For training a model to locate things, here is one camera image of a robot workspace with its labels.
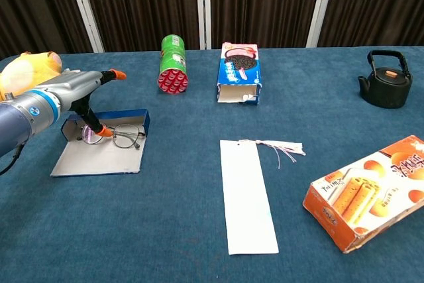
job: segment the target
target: green snack can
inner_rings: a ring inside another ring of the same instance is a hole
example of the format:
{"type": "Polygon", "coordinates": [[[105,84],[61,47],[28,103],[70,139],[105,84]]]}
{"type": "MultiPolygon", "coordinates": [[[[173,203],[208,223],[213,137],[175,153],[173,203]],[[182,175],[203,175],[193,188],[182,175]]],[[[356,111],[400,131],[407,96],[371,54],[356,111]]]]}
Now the green snack can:
{"type": "Polygon", "coordinates": [[[188,86],[186,57],[177,52],[166,52],[160,60],[158,86],[169,94],[184,92],[188,86]]]}
{"type": "Polygon", "coordinates": [[[185,57],[186,56],[186,50],[184,48],[184,41],[183,39],[176,35],[176,34],[169,34],[165,38],[162,39],[161,43],[161,55],[164,56],[165,54],[169,52],[175,52],[179,55],[185,57]]]}

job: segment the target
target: table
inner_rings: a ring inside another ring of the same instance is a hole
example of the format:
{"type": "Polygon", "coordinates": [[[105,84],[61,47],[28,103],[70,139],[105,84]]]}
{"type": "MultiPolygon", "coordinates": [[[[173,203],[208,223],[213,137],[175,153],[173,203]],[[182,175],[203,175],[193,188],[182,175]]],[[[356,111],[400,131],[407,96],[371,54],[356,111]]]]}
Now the table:
{"type": "Polygon", "coordinates": [[[259,105],[216,102],[219,50],[187,51],[190,83],[176,96],[156,85],[159,52],[62,55],[65,68],[128,74],[91,106],[149,110],[141,173],[52,178],[67,115],[36,135],[0,178],[0,282],[422,282],[424,209],[344,255],[302,207],[313,180],[424,138],[424,47],[393,48],[414,77],[401,109],[359,97],[371,49],[260,49],[259,105]],[[279,254],[228,255],[220,139],[303,143],[307,155],[281,156],[280,170],[258,146],[279,254]]]}

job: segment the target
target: eyeglasses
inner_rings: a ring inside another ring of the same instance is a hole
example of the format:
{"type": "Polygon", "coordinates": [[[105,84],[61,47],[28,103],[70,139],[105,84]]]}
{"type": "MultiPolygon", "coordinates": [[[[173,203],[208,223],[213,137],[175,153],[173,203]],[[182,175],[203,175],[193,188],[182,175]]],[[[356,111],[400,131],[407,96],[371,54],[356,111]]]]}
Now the eyeglasses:
{"type": "MultiPolygon", "coordinates": [[[[113,143],[119,148],[130,148],[134,145],[136,149],[139,149],[140,145],[137,143],[137,139],[140,136],[146,136],[140,132],[137,126],[131,124],[120,124],[108,128],[112,130],[113,143]]],[[[96,135],[88,125],[85,125],[82,128],[81,139],[87,144],[97,144],[103,137],[96,135]]]]}

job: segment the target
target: dark curtain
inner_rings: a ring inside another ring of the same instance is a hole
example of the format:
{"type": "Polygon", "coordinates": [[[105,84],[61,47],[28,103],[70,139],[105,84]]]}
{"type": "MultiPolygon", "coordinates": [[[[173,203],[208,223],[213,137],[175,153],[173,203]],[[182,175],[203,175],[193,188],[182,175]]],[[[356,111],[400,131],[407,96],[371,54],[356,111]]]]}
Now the dark curtain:
{"type": "Polygon", "coordinates": [[[314,6],[315,0],[211,0],[212,47],[224,41],[305,46],[314,6]]]}
{"type": "Polygon", "coordinates": [[[329,0],[318,46],[424,45],[424,0],[329,0]]]}
{"type": "Polygon", "coordinates": [[[0,59],[55,51],[92,52],[76,0],[0,0],[0,59]]]}
{"type": "Polygon", "coordinates": [[[90,0],[105,51],[159,50],[167,34],[199,48],[197,0],[90,0]]]}

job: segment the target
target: black teapot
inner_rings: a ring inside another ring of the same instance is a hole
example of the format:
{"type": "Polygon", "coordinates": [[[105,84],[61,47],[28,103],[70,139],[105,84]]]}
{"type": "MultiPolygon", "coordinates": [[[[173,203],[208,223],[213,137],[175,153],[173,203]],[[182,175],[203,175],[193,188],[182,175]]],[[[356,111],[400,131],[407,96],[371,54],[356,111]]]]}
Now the black teapot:
{"type": "Polygon", "coordinates": [[[402,107],[407,99],[412,84],[412,75],[408,71],[405,57],[402,53],[392,50],[373,50],[368,53],[368,62],[372,72],[368,79],[359,76],[360,96],[367,102],[378,107],[397,109],[402,107]],[[399,59],[402,70],[393,68],[376,68],[373,56],[394,56],[399,59]]]}

